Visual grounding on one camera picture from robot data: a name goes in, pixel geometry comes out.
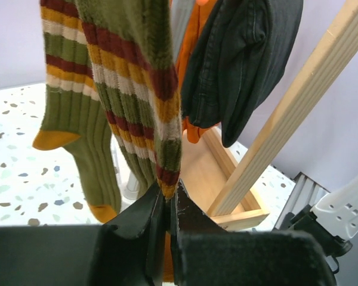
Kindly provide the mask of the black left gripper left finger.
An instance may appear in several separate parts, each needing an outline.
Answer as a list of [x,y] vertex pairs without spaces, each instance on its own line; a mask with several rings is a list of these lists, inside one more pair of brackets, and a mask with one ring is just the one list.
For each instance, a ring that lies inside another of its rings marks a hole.
[[158,184],[101,227],[88,285],[162,285],[163,195]]

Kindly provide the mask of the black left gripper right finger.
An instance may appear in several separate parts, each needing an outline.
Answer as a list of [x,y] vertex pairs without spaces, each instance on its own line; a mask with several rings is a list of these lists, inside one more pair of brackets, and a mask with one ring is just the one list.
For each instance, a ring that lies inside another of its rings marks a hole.
[[229,232],[179,182],[171,200],[176,285],[335,285],[321,246],[300,231]]

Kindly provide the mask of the green striped sock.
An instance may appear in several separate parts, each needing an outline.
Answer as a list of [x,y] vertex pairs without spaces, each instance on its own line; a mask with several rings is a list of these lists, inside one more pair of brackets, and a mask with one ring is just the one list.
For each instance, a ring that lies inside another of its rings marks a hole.
[[121,209],[112,133],[95,88],[81,20],[73,1],[41,1],[46,107],[33,147],[64,148],[75,160],[89,209],[106,223]]
[[140,185],[171,198],[181,164],[181,99],[168,1],[76,1],[110,128]]

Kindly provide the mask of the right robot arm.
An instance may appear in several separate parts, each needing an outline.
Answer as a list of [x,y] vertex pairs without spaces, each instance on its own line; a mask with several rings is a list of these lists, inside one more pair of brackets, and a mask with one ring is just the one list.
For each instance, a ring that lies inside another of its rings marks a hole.
[[299,173],[295,186],[278,217],[275,230],[304,231],[321,245],[326,257],[336,263],[348,253],[351,239],[358,233],[358,175],[341,189],[327,189]]

